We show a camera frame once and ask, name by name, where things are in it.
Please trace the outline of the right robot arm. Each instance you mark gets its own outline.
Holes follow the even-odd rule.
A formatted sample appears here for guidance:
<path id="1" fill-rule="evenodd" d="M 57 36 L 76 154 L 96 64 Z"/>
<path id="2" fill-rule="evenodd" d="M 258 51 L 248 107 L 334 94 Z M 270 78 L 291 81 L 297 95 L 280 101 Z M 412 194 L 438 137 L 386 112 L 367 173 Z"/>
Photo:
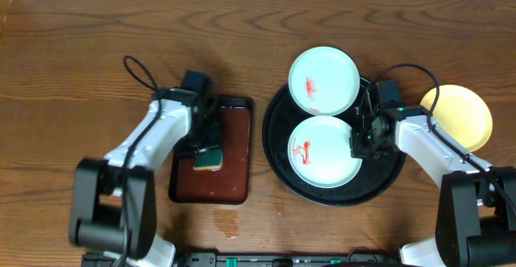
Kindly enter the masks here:
<path id="1" fill-rule="evenodd" d="M 403 152 L 439 187 L 435 236 L 402 247 L 408 265 L 515 262 L 515 169 L 495 167 L 452 139 L 422 106 L 378 106 L 350 132 L 354 158 Z"/>

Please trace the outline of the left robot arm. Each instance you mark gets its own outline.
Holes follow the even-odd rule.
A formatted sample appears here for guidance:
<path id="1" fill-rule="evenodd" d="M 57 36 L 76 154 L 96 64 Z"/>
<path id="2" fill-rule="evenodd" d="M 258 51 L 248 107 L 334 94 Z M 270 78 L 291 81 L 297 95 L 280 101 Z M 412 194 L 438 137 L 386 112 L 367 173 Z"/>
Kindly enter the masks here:
<path id="1" fill-rule="evenodd" d="M 156 233 L 156 171 L 177 146 L 203 142 L 218 107 L 210 90 L 160 88 L 135 130 L 102 159 L 83 158 L 73 182 L 69 240 L 114 266 L 170 266 L 175 248 Z"/>

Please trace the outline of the yellow plate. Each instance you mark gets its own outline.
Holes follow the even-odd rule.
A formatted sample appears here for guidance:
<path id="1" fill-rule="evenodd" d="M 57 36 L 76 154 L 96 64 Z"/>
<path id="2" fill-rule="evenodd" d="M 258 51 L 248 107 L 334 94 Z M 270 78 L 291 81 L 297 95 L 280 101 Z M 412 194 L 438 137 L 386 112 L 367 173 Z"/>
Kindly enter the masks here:
<path id="1" fill-rule="evenodd" d="M 470 152 L 484 146 L 493 130 L 493 118 L 484 100 L 463 86 L 440 86 L 433 116 L 448 135 Z"/>

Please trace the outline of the green scouring sponge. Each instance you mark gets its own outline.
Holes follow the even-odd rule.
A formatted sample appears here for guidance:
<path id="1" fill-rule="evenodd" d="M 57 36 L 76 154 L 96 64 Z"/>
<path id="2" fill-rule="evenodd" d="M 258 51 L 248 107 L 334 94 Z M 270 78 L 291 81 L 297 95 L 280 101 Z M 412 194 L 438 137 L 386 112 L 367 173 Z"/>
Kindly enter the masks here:
<path id="1" fill-rule="evenodd" d="M 223 151 L 221 148 L 208 150 L 197 155 L 193 163 L 195 171 L 218 171 L 223 165 Z"/>

